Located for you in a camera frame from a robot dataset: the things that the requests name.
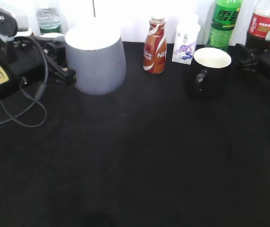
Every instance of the green soda bottle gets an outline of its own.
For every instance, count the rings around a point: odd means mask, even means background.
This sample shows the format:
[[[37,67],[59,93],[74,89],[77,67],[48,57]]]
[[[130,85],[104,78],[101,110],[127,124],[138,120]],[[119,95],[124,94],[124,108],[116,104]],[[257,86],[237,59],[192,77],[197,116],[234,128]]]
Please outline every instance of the green soda bottle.
[[[216,0],[207,47],[228,50],[243,0]]]

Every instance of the screw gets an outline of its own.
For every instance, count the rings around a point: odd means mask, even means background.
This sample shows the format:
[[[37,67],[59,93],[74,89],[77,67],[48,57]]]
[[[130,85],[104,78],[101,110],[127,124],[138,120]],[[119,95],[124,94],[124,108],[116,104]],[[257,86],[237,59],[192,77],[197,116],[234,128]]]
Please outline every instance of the screw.
[[[4,22],[4,16],[0,16],[0,22]]]
[[[24,85],[27,84],[27,78],[23,77],[21,80],[22,80],[22,82],[23,82]]]

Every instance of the black cable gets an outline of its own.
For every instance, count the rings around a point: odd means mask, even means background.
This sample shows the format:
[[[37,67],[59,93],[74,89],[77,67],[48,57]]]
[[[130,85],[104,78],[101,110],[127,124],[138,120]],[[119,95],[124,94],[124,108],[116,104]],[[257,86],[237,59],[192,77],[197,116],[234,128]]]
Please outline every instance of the black cable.
[[[92,0],[92,3],[93,3],[93,13],[94,13],[94,17],[96,17],[94,0]]]
[[[49,78],[49,70],[48,70],[48,63],[47,63],[47,60],[46,60],[46,57],[45,57],[45,52],[44,50],[42,49],[42,47],[39,45],[39,43],[33,39],[32,37],[25,37],[25,36],[21,36],[21,37],[15,37],[15,41],[24,41],[24,40],[29,40],[33,45],[35,45],[37,47],[37,49],[39,50],[42,58],[43,58],[43,61],[44,61],[44,64],[45,64],[45,80],[44,80],[44,84],[46,85],[47,82],[48,82],[48,78]],[[22,84],[22,81],[19,85],[19,89],[21,91],[21,93],[29,99],[32,98],[30,95],[28,95],[24,90],[23,88],[21,87],[21,84]],[[27,111],[29,111],[35,104],[41,104],[39,101],[37,101],[38,103],[36,103],[37,100],[33,101],[33,103],[27,108],[25,109],[24,111],[22,111],[21,113],[17,114],[15,117],[12,117],[6,110],[6,108],[4,107],[3,103],[0,101],[0,104],[2,105],[2,107],[4,108],[4,110],[6,111],[6,113],[9,115],[9,119],[7,120],[4,120],[4,121],[1,121],[0,122],[0,125],[3,125],[3,124],[6,124],[20,116],[22,116],[23,114],[25,114]]]
[[[17,120],[16,117],[12,116],[6,109],[6,107],[4,106],[3,102],[0,100],[0,104],[3,108],[3,110],[6,112],[6,114],[11,118],[11,120],[15,121],[16,123],[20,124],[21,126],[24,126],[24,127],[28,127],[28,128],[35,128],[35,127],[38,127],[40,125],[42,125],[43,123],[45,123],[45,120],[46,120],[46,117],[47,117],[47,112],[46,112],[46,109],[44,107],[44,105],[42,105],[39,101],[37,101],[36,99],[34,99],[33,97],[31,97],[27,92],[24,91],[24,89],[22,88],[22,83],[23,81],[20,82],[19,84],[19,89],[21,91],[21,93],[29,100],[33,101],[34,104],[37,104],[39,105],[41,108],[43,108],[43,110],[45,111],[45,117],[44,119],[37,125],[28,125],[28,124],[24,124],[22,123],[21,121]]]

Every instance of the coffee bottle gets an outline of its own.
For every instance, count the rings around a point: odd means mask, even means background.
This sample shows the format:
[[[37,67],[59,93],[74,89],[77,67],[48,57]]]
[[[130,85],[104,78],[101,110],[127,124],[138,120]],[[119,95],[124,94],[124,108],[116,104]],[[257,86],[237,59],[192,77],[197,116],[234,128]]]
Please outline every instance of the coffee bottle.
[[[151,74],[160,74],[165,68],[167,41],[164,26],[164,16],[152,16],[150,31],[144,44],[144,70]]]

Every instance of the water bottle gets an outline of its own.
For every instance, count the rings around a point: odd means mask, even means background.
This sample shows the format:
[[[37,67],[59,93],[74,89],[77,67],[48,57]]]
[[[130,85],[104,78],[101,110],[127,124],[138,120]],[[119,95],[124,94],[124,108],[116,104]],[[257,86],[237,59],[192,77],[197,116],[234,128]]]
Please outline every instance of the water bottle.
[[[38,0],[36,19],[41,34],[51,32],[62,33],[60,17],[56,9],[55,0]]]

